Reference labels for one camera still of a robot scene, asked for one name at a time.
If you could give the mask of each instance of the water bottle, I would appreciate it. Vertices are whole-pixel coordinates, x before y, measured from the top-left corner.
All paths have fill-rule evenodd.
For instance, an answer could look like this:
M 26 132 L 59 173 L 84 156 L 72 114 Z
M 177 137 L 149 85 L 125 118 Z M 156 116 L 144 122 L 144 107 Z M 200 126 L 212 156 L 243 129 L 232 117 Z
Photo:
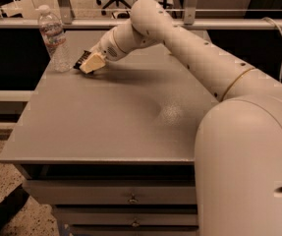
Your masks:
M 39 12 L 39 29 L 53 68 L 59 72 L 69 71 L 72 66 L 66 36 L 60 19 L 51 12 L 47 5 L 41 5 Z

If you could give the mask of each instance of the bottle label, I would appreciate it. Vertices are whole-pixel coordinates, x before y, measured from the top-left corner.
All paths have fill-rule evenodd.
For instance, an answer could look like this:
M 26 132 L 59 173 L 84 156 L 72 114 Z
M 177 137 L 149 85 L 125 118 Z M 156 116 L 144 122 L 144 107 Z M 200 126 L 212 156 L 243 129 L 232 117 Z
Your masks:
M 46 46 L 55 47 L 66 41 L 63 29 L 59 24 L 50 24 L 40 28 Z

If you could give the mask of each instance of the speckled floor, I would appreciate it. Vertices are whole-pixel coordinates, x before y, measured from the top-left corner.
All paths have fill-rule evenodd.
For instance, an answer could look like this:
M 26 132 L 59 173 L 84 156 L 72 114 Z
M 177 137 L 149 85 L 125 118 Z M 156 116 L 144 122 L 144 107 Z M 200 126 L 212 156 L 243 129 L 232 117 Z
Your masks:
M 0 123 L 0 152 L 15 124 Z M 0 163 L 0 203 L 22 184 L 24 177 L 11 164 Z M 32 197 L 24 207 L 6 224 L 0 236 L 58 236 L 56 219 L 51 215 L 51 206 L 40 205 Z

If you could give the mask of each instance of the gray tabletop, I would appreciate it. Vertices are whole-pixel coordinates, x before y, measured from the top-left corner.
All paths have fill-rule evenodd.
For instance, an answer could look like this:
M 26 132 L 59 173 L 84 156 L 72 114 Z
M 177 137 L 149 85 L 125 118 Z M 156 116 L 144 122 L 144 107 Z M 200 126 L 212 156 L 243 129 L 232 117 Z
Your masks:
M 73 62 L 103 34 L 68 31 Z M 93 76 L 49 65 L 0 161 L 191 164 L 198 124 L 216 103 L 161 44 Z

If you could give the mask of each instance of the cord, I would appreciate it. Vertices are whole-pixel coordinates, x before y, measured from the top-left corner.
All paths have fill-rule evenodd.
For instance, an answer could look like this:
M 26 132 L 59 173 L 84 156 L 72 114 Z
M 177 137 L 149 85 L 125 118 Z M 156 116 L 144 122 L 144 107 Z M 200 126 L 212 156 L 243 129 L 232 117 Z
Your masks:
M 279 25 L 274 21 L 274 20 L 272 20 L 272 19 L 270 19 L 270 18 L 263 18 L 265 21 L 267 21 L 267 22 L 269 22 L 269 23 L 271 23 L 271 24 L 273 24 L 273 25 L 275 25 L 277 28 L 278 28 L 278 30 L 279 30 L 279 33 L 280 33 L 280 35 L 281 35 L 281 37 L 282 37 L 282 29 L 279 27 Z M 281 66 L 280 66 L 280 71 L 279 71 L 279 82 L 281 83 L 281 81 L 282 81 L 282 61 L 281 61 Z

